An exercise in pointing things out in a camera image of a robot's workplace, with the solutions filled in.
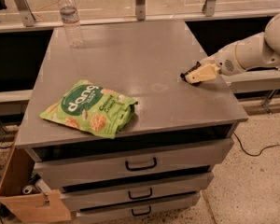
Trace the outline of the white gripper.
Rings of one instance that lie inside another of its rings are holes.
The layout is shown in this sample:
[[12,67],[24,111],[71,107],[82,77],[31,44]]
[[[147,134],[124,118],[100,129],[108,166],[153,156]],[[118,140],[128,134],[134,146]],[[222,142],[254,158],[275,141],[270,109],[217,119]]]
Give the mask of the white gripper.
[[193,84],[212,80],[217,77],[219,71],[225,76],[241,73],[241,68],[235,57],[234,43],[223,47],[215,55],[201,59],[199,63],[201,66],[190,74],[190,80],[193,81]]

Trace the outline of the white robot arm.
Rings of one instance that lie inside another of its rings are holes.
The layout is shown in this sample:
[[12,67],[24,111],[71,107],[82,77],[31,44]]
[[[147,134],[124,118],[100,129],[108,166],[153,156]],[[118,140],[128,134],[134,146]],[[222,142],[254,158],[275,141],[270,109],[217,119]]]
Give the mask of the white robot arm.
[[254,68],[273,67],[280,67],[280,13],[270,19],[263,32],[226,45],[180,77],[189,84],[198,84],[218,74],[234,76]]

